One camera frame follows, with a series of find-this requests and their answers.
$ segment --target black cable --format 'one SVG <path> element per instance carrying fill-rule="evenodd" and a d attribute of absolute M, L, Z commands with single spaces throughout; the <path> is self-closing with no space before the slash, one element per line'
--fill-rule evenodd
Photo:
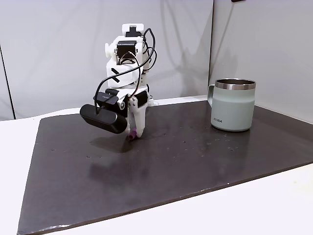
<path fill-rule="evenodd" d="M 147 30 L 144 32 L 143 38 L 146 37 L 146 34 L 147 34 L 148 32 L 150 32 L 150 34 L 151 34 L 151 36 L 152 36 L 152 39 L 153 39 L 153 46 L 152 46 L 152 51 L 153 51 L 153 50 L 155 50 L 155 48 L 156 48 L 156 38 L 155 38 L 155 36 L 154 36 L 154 34 L 153 34 L 153 32 L 152 32 L 152 30 L 151 30 L 150 28 L 147 28 Z M 135 68 L 132 68 L 132 69 L 130 69 L 130 70 L 121 72 L 121 73 L 119 73 L 119 74 L 114 74 L 114 75 L 112 75 L 112 76 L 110 76 L 110 77 L 107 77 L 107 78 L 103 79 L 103 80 L 100 82 L 100 84 L 99 84 L 99 86 L 98 86 L 98 88 L 97 88 L 97 91 L 96 91 L 96 93 L 95 93 L 95 99 L 94 99 L 94 106 L 95 106 L 95 110 L 96 110 L 96 114 L 97 114 L 97 115 L 99 114 L 99 113 L 98 113 L 98 107 L 97 107 L 97 98 L 98 98 L 98 93 L 99 93 L 100 88 L 101 88 L 101 86 L 103 85 L 103 83 L 105 83 L 105 82 L 108 81 L 109 79 L 112 79 L 112 78 L 117 79 L 116 77 L 118 77 L 118 76 L 127 74 L 127 73 L 129 73 L 129 72 L 133 72 L 133 71 L 135 71 L 135 70 L 141 68 L 142 66 L 144 66 L 144 65 L 150 60 L 151 57 L 152 57 L 152 54 L 149 55 L 148 58 L 146 59 L 146 61 L 143 62 L 141 65 L 139 65 L 139 66 L 137 66 L 137 67 L 135 67 Z"/>
<path fill-rule="evenodd" d="M 6 75 L 6 70 L 5 70 L 5 66 L 4 66 L 4 60 L 3 60 L 3 54 L 2 54 L 1 45 L 0 45 L 0 54 L 1 54 L 2 64 L 3 64 L 3 70 L 4 70 L 4 76 L 5 76 L 5 80 L 6 80 L 6 85 L 8 87 L 8 92 L 9 92 L 9 98 L 10 98 L 10 102 L 11 102 L 13 118 L 16 119 L 15 111 L 14 111 L 14 107 L 13 107 L 12 96 L 11 96 L 10 87 L 9 87 L 9 81 L 8 81 L 8 77 Z"/>
<path fill-rule="evenodd" d="M 137 65 L 139 66 L 139 62 L 138 62 L 136 56 L 135 56 L 134 54 L 132 54 L 132 55 L 134 56 L 134 58 L 135 58 L 135 60 L 136 60 L 136 62 L 137 62 Z M 130 99 L 133 97 L 133 95 L 136 94 L 136 92 L 138 91 L 138 87 L 139 87 L 139 83 L 140 83 L 140 75 L 141 75 L 140 68 L 138 68 L 138 69 L 139 69 L 139 75 L 138 75 L 137 86 L 136 86 L 135 91 L 134 91 L 134 92 L 132 93 L 132 95 L 128 98 L 128 100 L 130 100 Z"/>
<path fill-rule="evenodd" d="M 146 70 L 143 70 L 143 71 L 149 71 L 149 70 L 152 69 L 152 67 L 155 65 L 155 63 L 156 63 L 156 61 L 157 61 L 157 51 L 154 50 L 153 52 L 156 54 L 155 60 L 153 61 L 153 64 L 151 65 L 150 68 L 148 68 L 148 69 L 146 69 Z"/>
<path fill-rule="evenodd" d="M 125 61 L 130 61 L 132 64 L 134 64 L 135 62 L 131 59 L 124 59 L 121 61 L 121 65 L 125 62 Z"/>

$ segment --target stainless steel rim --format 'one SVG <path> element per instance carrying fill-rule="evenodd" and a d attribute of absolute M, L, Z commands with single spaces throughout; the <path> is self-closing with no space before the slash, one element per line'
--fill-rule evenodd
<path fill-rule="evenodd" d="M 215 81 L 215 87 L 226 90 L 252 90 L 255 89 L 256 82 L 239 78 L 225 78 Z"/>

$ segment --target white wall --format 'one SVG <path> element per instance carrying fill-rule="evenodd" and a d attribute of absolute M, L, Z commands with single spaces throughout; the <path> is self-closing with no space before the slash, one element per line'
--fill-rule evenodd
<path fill-rule="evenodd" d="M 17 118 L 92 103 L 106 77 L 105 43 L 125 23 L 144 23 L 156 36 L 154 98 L 205 94 L 212 8 L 213 0 L 0 0 Z"/>
<path fill-rule="evenodd" d="M 255 80 L 257 105 L 313 123 L 312 12 L 312 0 L 214 0 L 210 84 Z"/>
<path fill-rule="evenodd" d="M 13 113 L 0 55 L 0 121 L 10 119 L 13 119 Z"/>

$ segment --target white table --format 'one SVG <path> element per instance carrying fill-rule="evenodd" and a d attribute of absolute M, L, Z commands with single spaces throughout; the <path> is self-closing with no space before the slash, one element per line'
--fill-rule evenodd
<path fill-rule="evenodd" d="M 158 100 L 159 105 L 206 96 Z M 0 234 L 15 235 L 39 122 L 77 109 L 0 122 Z M 313 164 L 54 235 L 313 234 Z"/>

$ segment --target light green mug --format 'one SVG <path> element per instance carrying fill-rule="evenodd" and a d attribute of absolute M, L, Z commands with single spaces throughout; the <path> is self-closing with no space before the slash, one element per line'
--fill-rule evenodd
<path fill-rule="evenodd" d="M 256 82 L 238 78 L 215 81 L 208 87 L 211 124 L 225 131 L 245 131 L 252 125 Z"/>

